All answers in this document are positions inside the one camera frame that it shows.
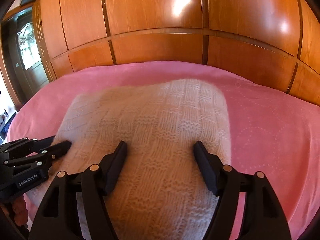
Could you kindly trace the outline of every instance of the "bed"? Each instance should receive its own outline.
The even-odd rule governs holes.
[[[8,141],[55,135],[73,99],[116,86],[141,86],[193,78],[225,96],[231,132],[231,165],[268,176],[289,222],[292,239],[306,229],[320,206],[320,108],[215,67],[158,61],[99,66],[65,75],[42,88],[19,111]],[[36,206],[28,202],[30,217]],[[240,197],[239,207],[244,198]],[[238,212],[232,237],[241,225]]]

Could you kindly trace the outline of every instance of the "silver bolt head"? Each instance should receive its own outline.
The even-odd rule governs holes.
[[[58,178],[63,178],[65,176],[65,174],[66,173],[64,171],[59,171],[57,176],[58,176]]]
[[[93,164],[90,166],[90,171],[97,171],[99,169],[99,165]]]
[[[258,171],[258,172],[257,172],[257,177],[258,177],[258,178],[263,179],[264,176],[265,176],[265,175],[264,175],[264,173],[263,173],[262,171]]]
[[[228,172],[232,171],[232,167],[230,165],[223,165],[223,169]]]

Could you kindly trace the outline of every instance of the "knit texture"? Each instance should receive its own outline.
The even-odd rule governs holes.
[[[124,140],[128,156],[115,190],[105,198],[120,240],[202,239],[217,198],[208,191],[193,156],[201,140],[230,163],[228,111],[221,91],[199,80],[117,87],[78,96],[55,142],[71,140],[50,179],[28,197],[39,205],[53,176],[84,171]],[[84,237],[90,238],[83,210]]]

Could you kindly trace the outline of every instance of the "pink blanket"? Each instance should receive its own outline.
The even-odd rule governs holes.
[[[76,95],[107,87],[193,78],[224,93],[231,129],[231,165],[266,173],[297,239],[320,206],[320,107],[227,71],[184,62],[92,67],[41,89],[12,122],[8,140],[54,135]],[[241,225],[237,214],[232,239]]]

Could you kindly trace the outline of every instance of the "wall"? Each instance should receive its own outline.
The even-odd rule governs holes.
[[[40,9],[40,0],[36,0],[32,7],[32,22],[35,32],[36,43],[38,46],[38,51],[40,54],[41,62],[44,67],[45,74],[49,82],[57,79],[54,70],[52,68],[50,58],[48,55],[47,46],[44,40],[43,28],[42,28],[42,18]]]
[[[21,1],[22,1],[22,0],[15,0],[15,1],[13,2],[13,4],[11,5],[11,7],[9,8],[8,12],[10,12],[10,11],[13,10],[13,9],[15,9],[16,7],[19,7]]]
[[[320,105],[320,24],[304,0],[41,0],[41,14],[57,78],[180,60]]]
[[[5,109],[7,112],[10,112],[11,109],[14,109],[13,101],[9,95],[9,92],[7,90],[7,87],[5,86],[4,80],[2,78],[2,75],[0,75],[0,112],[3,113],[3,109]]]

